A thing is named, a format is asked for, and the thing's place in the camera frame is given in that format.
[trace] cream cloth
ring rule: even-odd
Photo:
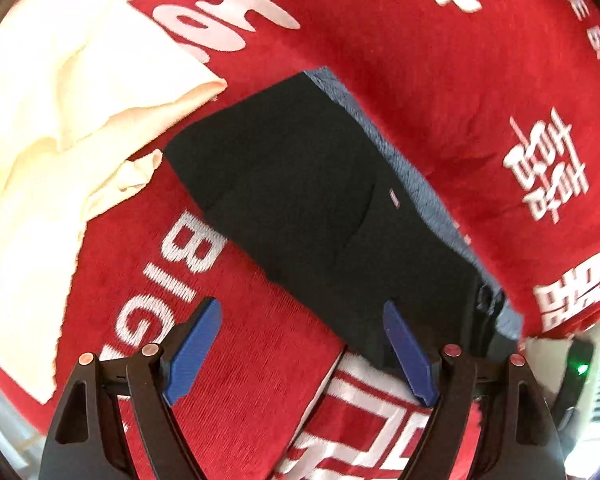
[[[21,0],[0,24],[0,367],[39,402],[87,220],[162,154],[128,157],[225,87],[122,0]]]

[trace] metal pin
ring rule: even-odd
[[[80,357],[78,357],[78,362],[82,366],[90,365],[93,362],[93,354],[91,352],[85,352]]]
[[[449,357],[458,357],[462,353],[462,349],[458,345],[454,344],[445,345],[443,351]]]
[[[514,366],[524,366],[526,363],[525,358],[520,354],[513,354],[509,359]]]
[[[160,347],[156,343],[149,343],[148,345],[144,345],[142,347],[142,355],[146,357],[156,355],[159,351]]]

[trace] black fabric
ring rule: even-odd
[[[373,366],[400,374],[382,328],[388,299],[410,326],[462,342],[478,272],[306,75],[185,128],[165,156],[206,221]]]

